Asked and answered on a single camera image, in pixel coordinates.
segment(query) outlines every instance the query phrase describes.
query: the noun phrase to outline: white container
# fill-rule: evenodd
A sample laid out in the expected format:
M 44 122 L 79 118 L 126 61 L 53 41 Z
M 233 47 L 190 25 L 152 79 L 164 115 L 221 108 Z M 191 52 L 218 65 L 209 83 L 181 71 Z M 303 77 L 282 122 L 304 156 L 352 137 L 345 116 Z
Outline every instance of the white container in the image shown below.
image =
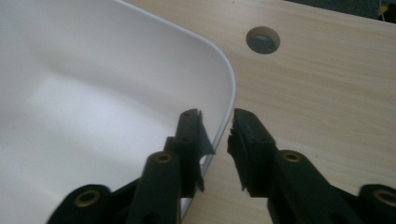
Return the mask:
M 1 0 L 0 223 L 45 223 L 78 187 L 138 178 L 185 110 L 216 147 L 234 96 L 217 47 L 136 7 Z

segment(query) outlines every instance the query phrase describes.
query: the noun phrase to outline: wood surface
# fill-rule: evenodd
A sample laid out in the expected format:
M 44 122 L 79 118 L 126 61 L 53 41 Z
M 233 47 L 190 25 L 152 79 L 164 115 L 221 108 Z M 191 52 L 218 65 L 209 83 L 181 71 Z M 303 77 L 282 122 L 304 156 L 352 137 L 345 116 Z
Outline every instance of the wood surface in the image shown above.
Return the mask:
M 396 25 L 281 0 L 127 0 L 202 35 L 236 74 L 235 107 L 255 113 L 279 148 L 304 153 L 340 189 L 396 188 Z M 280 47 L 246 44 L 257 26 Z M 205 175 L 205 192 L 183 223 L 272 223 L 265 199 L 241 191 L 226 130 Z

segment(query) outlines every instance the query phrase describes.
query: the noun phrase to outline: light wood tabletop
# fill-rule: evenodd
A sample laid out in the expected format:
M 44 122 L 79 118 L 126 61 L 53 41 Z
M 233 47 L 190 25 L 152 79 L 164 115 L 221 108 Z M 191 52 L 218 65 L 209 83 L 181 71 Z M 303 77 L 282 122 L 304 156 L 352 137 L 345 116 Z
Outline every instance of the light wood tabletop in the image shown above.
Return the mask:
M 396 25 L 281 0 L 128 0 L 201 35 L 229 58 L 235 107 L 255 113 L 279 148 L 299 151 L 332 185 L 396 188 Z M 259 54 L 248 31 L 276 31 Z M 183 223 L 272 223 L 241 190 L 226 130 Z

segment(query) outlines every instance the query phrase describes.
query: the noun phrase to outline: dark floor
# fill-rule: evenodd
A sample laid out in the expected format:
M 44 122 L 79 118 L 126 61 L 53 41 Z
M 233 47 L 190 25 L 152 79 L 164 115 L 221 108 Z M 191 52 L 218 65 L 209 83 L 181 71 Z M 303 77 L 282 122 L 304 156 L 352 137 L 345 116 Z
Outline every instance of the dark floor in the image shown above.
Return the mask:
M 286 0 L 311 7 L 321 7 L 333 11 L 361 16 L 377 20 L 379 0 Z M 396 0 L 382 0 L 384 4 L 395 3 Z

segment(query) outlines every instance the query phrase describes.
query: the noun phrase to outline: round hole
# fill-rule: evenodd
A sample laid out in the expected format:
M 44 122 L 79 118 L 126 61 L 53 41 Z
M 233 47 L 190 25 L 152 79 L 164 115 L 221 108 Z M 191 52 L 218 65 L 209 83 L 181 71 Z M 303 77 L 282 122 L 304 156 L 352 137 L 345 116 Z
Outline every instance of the round hole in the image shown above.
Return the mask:
M 280 37 L 271 28 L 259 26 L 247 33 L 247 45 L 256 53 L 274 53 L 280 45 Z
M 291 162 L 299 162 L 301 160 L 301 157 L 295 152 L 286 152 L 283 153 L 283 159 Z
M 160 154 L 155 158 L 156 162 L 166 163 L 172 160 L 172 156 L 166 153 Z
M 334 224 L 347 224 L 347 219 L 338 213 L 329 214 L 329 220 Z
M 100 199 L 100 192 L 96 189 L 89 189 L 80 193 L 75 199 L 75 205 L 77 207 L 90 206 Z
M 389 206 L 396 207 L 396 195 L 384 189 L 377 189 L 374 191 L 374 196 Z
M 143 217 L 144 224 L 157 224 L 159 222 L 160 222 L 160 215 L 158 215 L 156 213 L 146 214 Z

